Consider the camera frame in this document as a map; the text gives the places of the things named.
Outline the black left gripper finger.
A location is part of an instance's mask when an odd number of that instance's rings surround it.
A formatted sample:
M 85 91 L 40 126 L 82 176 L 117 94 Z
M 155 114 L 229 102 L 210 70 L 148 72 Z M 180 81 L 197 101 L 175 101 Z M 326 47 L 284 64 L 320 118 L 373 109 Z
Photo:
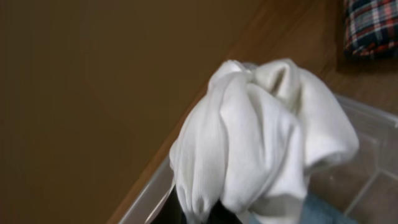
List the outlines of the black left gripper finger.
M 152 224 L 187 224 L 182 208 L 179 204 L 176 189 L 173 188 L 160 212 L 152 220 Z M 239 218 L 224 208 L 220 201 L 212 208 L 205 224 L 242 224 Z

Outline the plaid flannel cloth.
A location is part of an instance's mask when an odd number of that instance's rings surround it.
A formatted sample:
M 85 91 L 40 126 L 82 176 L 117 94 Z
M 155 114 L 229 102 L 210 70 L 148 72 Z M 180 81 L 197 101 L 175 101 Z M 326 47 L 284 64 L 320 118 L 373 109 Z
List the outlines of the plaid flannel cloth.
M 345 0 L 344 20 L 346 56 L 397 57 L 397 0 Z

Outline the white printed cloth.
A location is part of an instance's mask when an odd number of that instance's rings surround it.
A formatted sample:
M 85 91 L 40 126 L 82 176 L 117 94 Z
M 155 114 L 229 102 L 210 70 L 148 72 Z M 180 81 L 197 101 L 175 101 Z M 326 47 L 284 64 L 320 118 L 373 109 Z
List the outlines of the white printed cloth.
M 313 173 L 352 159 L 359 139 L 334 94 L 289 59 L 228 60 L 170 148 L 189 223 L 221 203 L 261 223 L 298 223 Z

